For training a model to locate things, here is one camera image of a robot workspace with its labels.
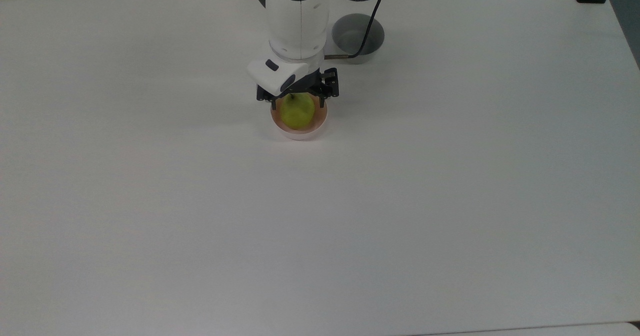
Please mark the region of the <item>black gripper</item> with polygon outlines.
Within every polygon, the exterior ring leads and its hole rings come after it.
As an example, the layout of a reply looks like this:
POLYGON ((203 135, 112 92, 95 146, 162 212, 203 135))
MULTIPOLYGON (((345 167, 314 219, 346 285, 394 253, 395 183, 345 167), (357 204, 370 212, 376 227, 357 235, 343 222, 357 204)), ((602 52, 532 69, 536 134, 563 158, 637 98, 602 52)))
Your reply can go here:
MULTIPOLYGON (((318 106, 324 108, 326 100, 339 96, 339 75, 337 68, 327 68, 321 72, 319 68, 310 74, 292 82, 282 90, 282 97, 290 93, 311 93, 318 98, 318 106)), ((281 95, 273 95, 262 86, 256 85, 256 100, 267 102, 272 111, 277 110, 277 101, 281 95)))

